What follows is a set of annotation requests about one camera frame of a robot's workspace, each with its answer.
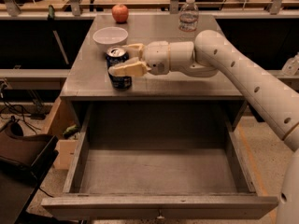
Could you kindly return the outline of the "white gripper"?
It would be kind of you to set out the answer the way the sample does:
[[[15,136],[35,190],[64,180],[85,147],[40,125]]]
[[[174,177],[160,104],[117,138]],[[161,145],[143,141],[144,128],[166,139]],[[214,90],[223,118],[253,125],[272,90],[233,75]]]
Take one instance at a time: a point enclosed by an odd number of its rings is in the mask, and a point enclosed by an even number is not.
[[[108,68],[108,72],[114,77],[143,77],[151,74],[166,75],[170,71],[169,43],[156,41],[146,47],[142,43],[124,45],[131,59],[124,63],[118,63]]]

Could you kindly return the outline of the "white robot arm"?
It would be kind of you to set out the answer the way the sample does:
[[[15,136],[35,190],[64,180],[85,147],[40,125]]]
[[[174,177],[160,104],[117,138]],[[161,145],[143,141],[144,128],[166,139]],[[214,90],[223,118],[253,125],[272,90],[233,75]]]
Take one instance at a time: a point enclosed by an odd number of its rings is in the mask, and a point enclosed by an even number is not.
[[[126,62],[108,69],[116,77],[180,72],[212,77],[222,72],[293,151],[279,198],[276,224],[299,220],[299,95],[237,50],[222,34],[205,30],[193,42],[133,44]]]

